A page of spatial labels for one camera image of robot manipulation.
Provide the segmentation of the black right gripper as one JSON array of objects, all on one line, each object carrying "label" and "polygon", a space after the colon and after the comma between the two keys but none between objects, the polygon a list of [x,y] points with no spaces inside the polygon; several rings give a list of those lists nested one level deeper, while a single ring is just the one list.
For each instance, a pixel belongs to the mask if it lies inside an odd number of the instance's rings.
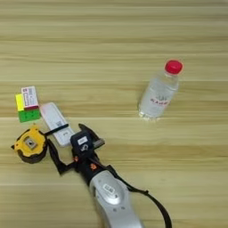
[{"label": "black right gripper", "polygon": [[[86,125],[78,125],[81,130],[87,131],[89,133],[93,146],[95,149],[102,147],[105,144],[105,141],[100,138],[91,128]],[[91,180],[105,170],[105,167],[100,163],[100,160],[97,154],[94,151],[86,152],[72,152],[73,159],[75,161],[66,165],[60,160],[59,153],[50,139],[47,140],[49,146],[49,152],[51,159],[56,166],[60,175],[68,172],[71,168],[75,166],[75,170],[81,174],[85,183],[90,184]]]}]

